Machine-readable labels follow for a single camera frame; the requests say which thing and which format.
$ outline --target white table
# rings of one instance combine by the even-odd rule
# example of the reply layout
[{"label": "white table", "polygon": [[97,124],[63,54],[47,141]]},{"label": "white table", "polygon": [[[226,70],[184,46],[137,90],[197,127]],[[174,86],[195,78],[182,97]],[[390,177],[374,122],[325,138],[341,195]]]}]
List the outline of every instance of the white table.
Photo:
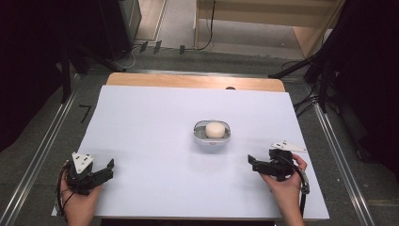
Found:
[{"label": "white table", "polygon": [[[203,120],[225,121],[230,142],[197,144],[193,129]],[[285,92],[108,85],[78,152],[94,157],[94,170],[115,159],[101,218],[275,219],[279,210],[247,155],[267,161],[269,145],[283,140],[306,147]],[[298,154],[311,185],[304,218],[328,218],[310,157]]]}]

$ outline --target metal rail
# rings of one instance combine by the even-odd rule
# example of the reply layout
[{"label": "metal rail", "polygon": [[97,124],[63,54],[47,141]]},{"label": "metal rail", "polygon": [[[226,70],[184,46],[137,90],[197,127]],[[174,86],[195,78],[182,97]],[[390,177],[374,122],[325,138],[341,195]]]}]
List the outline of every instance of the metal rail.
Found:
[{"label": "metal rail", "polygon": [[[76,74],[73,78],[73,83],[78,87],[79,82],[80,77],[78,74]],[[71,108],[76,90],[77,88],[72,91],[70,98],[65,102],[65,104],[61,105],[56,112],[56,116],[50,124],[44,139],[41,141],[35,156],[32,158],[32,161],[30,162],[23,179],[14,190],[6,211],[3,213],[3,216],[0,219],[0,226],[11,226],[18,217],[29,191],[38,177],[46,156],[49,153],[54,140],[56,139],[56,135],[58,134],[58,131]]]},{"label": "metal rail", "polygon": [[341,149],[338,139],[334,134],[327,114],[322,112],[319,105],[315,105],[315,111],[320,121],[320,124],[322,125],[322,128],[325,132],[332,155],[334,156],[335,162],[338,166],[338,170],[343,177],[343,182],[346,186],[349,197],[355,207],[356,213],[358,214],[360,224],[364,226],[375,225],[368,205],[361,193],[361,190],[356,182],[352,170],[346,162],[345,156],[343,155],[343,150]]}]

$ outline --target black cloth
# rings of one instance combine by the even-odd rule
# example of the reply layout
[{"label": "black cloth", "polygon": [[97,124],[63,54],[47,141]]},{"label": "black cloth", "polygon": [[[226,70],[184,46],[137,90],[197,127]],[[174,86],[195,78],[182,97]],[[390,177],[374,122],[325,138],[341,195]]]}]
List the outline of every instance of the black cloth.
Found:
[{"label": "black cloth", "polygon": [[61,85],[59,42],[45,7],[29,1],[0,3],[0,152]]},{"label": "black cloth", "polygon": [[322,71],[320,66],[329,61],[337,73],[328,80],[366,130],[366,135],[353,135],[362,136],[355,142],[397,176],[398,11],[397,0],[345,1],[337,25],[305,76],[307,81],[315,82]]}]

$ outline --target gray carpet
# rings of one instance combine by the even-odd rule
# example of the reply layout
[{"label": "gray carpet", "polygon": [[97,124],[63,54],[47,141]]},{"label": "gray carpet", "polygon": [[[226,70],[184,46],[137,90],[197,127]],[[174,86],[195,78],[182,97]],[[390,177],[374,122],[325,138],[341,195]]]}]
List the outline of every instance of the gray carpet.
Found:
[{"label": "gray carpet", "polygon": [[[164,47],[186,48],[194,46],[194,16],[196,0],[168,0],[157,40]],[[199,20],[199,46],[204,47],[210,38],[212,11],[208,20]],[[214,20],[212,42],[207,48],[213,53],[260,57],[303,58],[299,43],[291,26],[252,24]]]},{"label": "gray carpet", "polygon": [[[136,64],[128,72],[136,70],[160,70],[203,73],[234,73],[250,77],[266,76],[277,73],[286,59],[224,55],[206,52],[187,52],[179,55],[178,50],[162,49],[154,55],[149,48],[144,53],[135,53]],[[126,57],[122,63],[132,60]],[[297,103],[308,94],[308,88],[302,82],[306,69],[284,77],[287,92]],[[110,74],[104,66],[90,63],[88,75],[81,76],[80,87],[76,92],[71,109],[56,136],[40,174],[27,196],[14,225],[65,225],[60,218],[51,217],[54,206],[56,177],[66,159],[76,151],[85,135],[86,128],[94,112],[101,86]],[[0,213],[7,208],[13,189],[24,176],[24,171],[38,149],[45,131],[60,107],[61,89],[46,103],[46,106],[29,123],[24,133],[11,147],[0,153]],[[79,105],[92,105],[88,117],[86,109]],[[355,147],[347,134],[341,119],[328,110],[333,128],[342,145],[347,161],[360,185],[361,191],[369,203],[376,225],[395,225],[399,221],[399,185],[392,173],[382,165],[365,164],[356,157]],[[298,118],[303,137],[311,155],[319,185],[326,199],[329,220],[308,222],[307,225],[360,225],[355,208],[348,196],[342,176],[337,168],[324,131],[314,109]],[[95,219],[92,225],[100,225]]]}]

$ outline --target human hand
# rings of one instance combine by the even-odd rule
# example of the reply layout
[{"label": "human hand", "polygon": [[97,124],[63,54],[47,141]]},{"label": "human hand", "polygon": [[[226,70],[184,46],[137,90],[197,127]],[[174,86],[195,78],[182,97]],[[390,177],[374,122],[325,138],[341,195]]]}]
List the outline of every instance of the human hand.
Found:
[{"label": "human hand", "polygon": [[66,175],[66,172],[64,172],[60,190],[68,225],[88,226],[93,219],[97,200],[102,191],[103,185],[91,189],[87,196],[76,193],[73,194],[72,191],[68,189]]},{"label": "human hand", "polygon": [[[297,167],[305,170],[308,164],[298,155],[293,153],[293,159]],[[299,192],[301,179],[298,173],[294,174],[285,181],[278,182],[270,175],[260,174],[273,193],[279,210],[286,220],[287,225],[304,225],[303,218],[299,210]]]}]

